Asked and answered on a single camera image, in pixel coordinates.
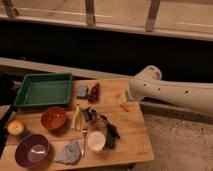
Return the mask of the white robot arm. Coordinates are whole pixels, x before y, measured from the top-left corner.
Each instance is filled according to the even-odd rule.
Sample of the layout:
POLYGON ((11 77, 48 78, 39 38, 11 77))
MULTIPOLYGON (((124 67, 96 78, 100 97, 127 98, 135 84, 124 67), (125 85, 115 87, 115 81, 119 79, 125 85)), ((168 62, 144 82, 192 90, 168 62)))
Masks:
POLYGON ((213 83, 164 81, 160 69, 153 65, 129 80, 125 94, 129 101, 148 97, 213 116, 213 83))

